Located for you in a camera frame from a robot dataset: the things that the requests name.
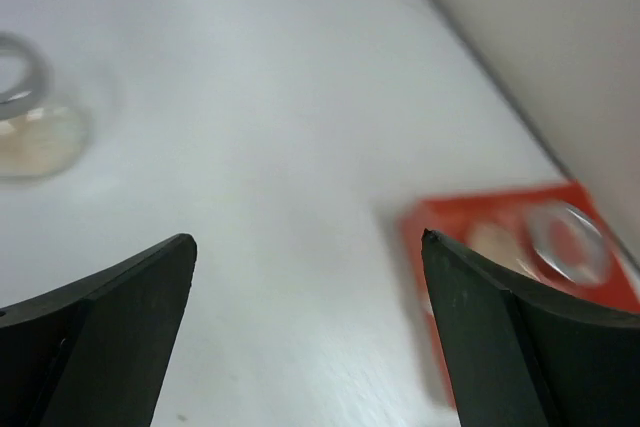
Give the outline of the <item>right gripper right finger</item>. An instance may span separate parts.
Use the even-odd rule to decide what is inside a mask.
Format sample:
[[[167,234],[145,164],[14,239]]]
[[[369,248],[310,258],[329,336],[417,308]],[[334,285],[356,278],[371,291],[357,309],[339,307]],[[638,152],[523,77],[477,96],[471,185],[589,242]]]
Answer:
[[[636,426],[639,317],[514,273],[437,231],[422,259],[463,426]]]

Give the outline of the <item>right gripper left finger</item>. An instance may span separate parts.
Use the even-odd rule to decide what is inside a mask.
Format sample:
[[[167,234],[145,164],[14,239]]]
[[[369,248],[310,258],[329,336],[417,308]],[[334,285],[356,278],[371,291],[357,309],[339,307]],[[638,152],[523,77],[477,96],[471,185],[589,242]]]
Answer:
[[[2,308],[2,425],[150,425],[196,259],[178,234]]]

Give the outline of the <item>glass jar under left arm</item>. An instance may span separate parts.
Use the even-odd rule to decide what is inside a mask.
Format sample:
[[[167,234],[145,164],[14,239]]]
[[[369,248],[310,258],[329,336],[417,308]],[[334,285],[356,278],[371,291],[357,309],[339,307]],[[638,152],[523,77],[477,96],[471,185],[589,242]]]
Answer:
[[[3,32],[1,57],[22,65],[1,90],[1,179],[30,182],[68,170],[93,140],[90,110],[56,83],[49,59],[25,37]]]

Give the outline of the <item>glass jar steel rim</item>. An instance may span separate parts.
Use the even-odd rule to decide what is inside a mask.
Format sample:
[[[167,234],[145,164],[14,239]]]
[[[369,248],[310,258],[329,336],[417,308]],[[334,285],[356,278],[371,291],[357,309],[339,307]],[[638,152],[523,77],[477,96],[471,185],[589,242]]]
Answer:
[[[612,271],[612,254],[596,222],[562,201],[525,205],[478,221],[466,245],[506,269],[562,288],[599,287]]]

